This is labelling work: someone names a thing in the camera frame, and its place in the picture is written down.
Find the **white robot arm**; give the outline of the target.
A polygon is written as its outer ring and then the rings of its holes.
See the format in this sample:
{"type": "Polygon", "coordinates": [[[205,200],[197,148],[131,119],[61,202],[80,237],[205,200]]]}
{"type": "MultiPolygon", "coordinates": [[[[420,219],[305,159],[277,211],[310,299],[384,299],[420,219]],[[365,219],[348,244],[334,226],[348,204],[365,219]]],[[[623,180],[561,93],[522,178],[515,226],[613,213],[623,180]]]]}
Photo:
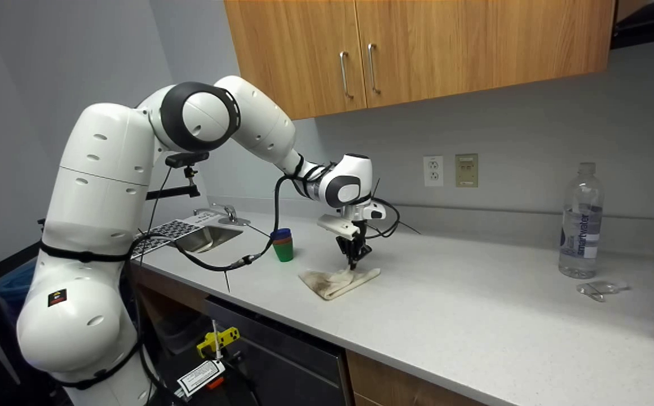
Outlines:
{"type": "Polygon", "coordinates": [[[160,389],[123,298],[123,275],[148,238],[148,189],[159,155],[210,153],[227,142],[275,164],[300,197],[331,208],[327,226],[351,262],[367,253],[365,222],[386,213],[374,199],[373,162],[354,153],[334,164],[307,159],[296,148],[293,119],[250,80],[237,74],[180,80],[136,105],[83,109],[61,153],[17,321],[20,354],[73,406],[148,406],[160,389]]]}

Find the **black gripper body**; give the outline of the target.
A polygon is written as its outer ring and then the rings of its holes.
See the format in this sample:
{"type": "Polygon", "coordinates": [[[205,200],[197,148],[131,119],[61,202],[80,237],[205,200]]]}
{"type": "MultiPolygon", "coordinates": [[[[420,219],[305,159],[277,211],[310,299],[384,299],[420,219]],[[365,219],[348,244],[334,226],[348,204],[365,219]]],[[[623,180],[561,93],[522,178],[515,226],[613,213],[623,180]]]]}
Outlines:
{"type": "Polygon", "coordinates": [[[358,254],[370,254],[373,248],[365,244],[365,222],[363,220],[352,220],[362,227],[362,235],[354,238],[337,237],[337,244],[340,253],[348,257],[358,257],[358,254]]]}

